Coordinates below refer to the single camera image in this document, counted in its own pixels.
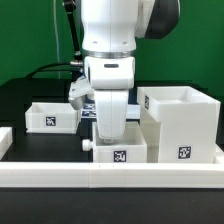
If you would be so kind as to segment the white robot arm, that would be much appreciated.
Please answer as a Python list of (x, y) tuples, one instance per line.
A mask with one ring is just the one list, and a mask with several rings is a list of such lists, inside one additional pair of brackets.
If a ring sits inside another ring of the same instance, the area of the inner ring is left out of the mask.
[(135, 39), (162, 39), (179, 17), (179, 0), (81, 0), (84, 68), (102, 139), (119, 139), (124, 133), (134, 86)]

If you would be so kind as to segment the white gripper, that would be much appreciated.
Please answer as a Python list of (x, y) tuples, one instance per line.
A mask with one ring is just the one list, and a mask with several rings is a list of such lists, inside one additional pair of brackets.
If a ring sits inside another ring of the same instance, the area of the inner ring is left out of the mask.
[(129, 90), (134, 86), (135, 58), (87, 56), (84, 64), (94, 92), (99, 136), (119, 139), (125, 130)]

